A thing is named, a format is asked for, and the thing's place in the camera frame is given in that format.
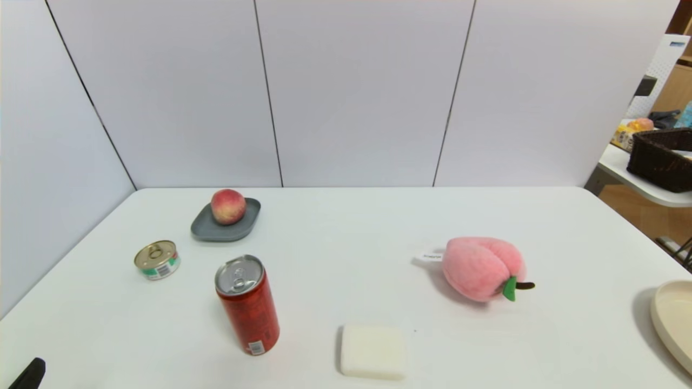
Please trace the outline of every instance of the round plate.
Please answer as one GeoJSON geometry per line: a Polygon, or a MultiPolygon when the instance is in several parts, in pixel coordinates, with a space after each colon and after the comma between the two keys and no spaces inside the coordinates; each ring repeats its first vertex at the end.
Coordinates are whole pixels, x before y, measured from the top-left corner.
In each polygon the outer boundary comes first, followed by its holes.
{"type": "Polygon", "coordinates": [[[692,282],[661,285],[651,301],[651,318],[663,344],[692,374],[692,282]]]}

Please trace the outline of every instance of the plush toy tag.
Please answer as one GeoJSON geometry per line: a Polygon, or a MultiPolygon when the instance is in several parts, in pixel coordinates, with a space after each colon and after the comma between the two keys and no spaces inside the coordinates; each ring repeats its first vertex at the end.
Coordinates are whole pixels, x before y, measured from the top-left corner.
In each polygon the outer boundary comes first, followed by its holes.
{"type": "Polygon", "coordinates": [[[502,294],[509,301],[515,301],[514,291],[517,289],[517,277],[510,277],[502,288],[502,294]]]}
{"type": "Polygon", "coordinates": [[[442,262],[442,255],[442,253],[420,253],[415,258],[424,262],[442,262]]]}

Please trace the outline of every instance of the white sponge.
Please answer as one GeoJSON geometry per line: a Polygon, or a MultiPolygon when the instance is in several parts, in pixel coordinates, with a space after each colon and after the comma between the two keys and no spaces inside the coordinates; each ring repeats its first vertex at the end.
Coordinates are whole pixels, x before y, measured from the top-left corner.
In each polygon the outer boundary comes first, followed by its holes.
{"type": "Polygon", "coordinates": [[[406,348],[398,328],[345,325],[341,336],[341,372],[347,376],[400,380],[405,377],[406,348]]]}

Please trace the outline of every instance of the gray plate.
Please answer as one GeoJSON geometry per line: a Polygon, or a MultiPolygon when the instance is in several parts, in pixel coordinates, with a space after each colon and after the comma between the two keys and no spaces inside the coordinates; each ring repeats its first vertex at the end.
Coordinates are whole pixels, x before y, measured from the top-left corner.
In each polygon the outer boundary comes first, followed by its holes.
{"type": "Polygon", "coordinates": [[[237,223],[222,226],[217,223],[212,214],[211,203],[207,204],[192,222],[190,230],[192,235],[199,240],[207,242],[234,242],[250,235],[262,205],[259,201],[245,198],[245,215],[237,223]]]}

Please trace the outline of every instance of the can lid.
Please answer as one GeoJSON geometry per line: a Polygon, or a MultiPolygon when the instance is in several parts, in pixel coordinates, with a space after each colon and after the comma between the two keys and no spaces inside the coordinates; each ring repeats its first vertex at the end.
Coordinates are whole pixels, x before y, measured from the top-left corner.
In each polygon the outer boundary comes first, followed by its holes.
{"type": "Polygon", "coordinates": [[[217,291],[227,296],[238,296],[253,290],[264,277],[264,266],[252,255],[243,255],[219,267],[214,283],[217,291]]]}
{"type": "Polygon", "coordinates": [[[139,250],[135,255],[134,264],[139,269],[154,269],[171,259],[175,253],[175,243],[159,240],[139,250]]]}

